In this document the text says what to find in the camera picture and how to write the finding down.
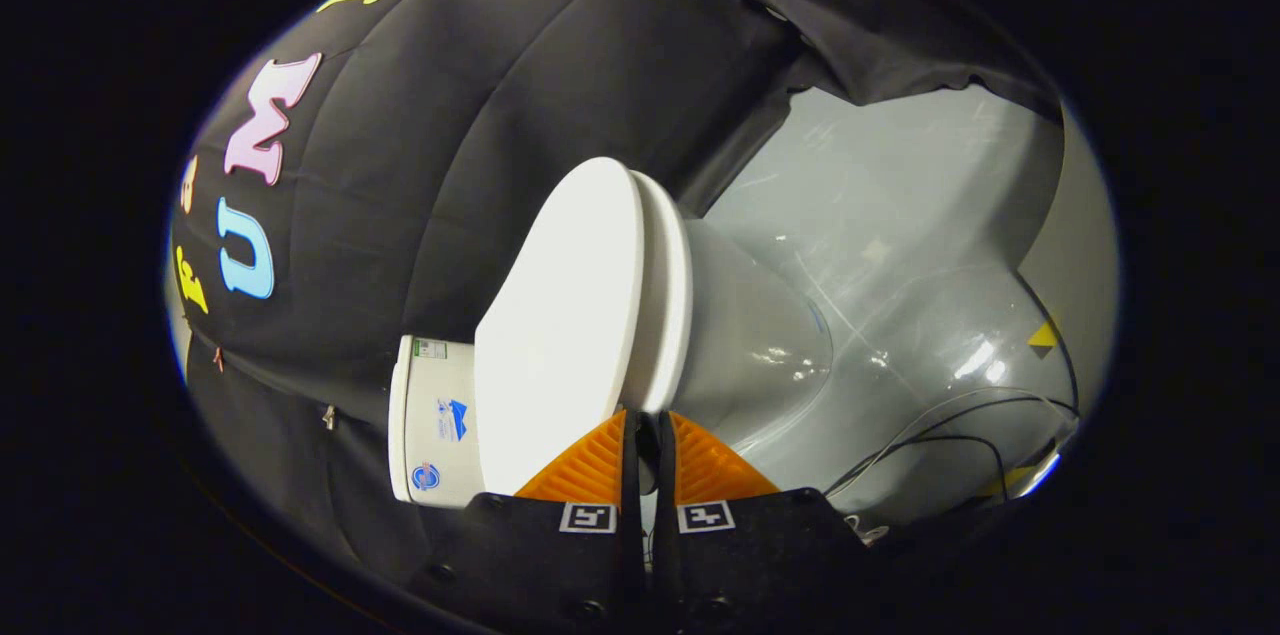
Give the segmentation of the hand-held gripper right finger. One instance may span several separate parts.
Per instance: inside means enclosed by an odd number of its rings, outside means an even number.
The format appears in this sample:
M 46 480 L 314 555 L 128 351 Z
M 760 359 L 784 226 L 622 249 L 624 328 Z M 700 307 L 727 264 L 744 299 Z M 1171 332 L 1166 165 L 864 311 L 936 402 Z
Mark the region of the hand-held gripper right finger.
M 652 576 L 672 634 L 851 634 L 884 571 L 813 486 L 783 489 L 689 416 L 657 420 Z

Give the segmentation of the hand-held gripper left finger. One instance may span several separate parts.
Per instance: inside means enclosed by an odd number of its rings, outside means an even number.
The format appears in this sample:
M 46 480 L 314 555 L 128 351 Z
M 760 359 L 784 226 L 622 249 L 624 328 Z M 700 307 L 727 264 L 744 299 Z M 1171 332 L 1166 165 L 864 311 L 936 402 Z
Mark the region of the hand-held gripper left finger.
M 463 508 L 410 594 L 490 634 L 632 634 L 645 597 L 637 419 L 621 410 L 512 494 Z

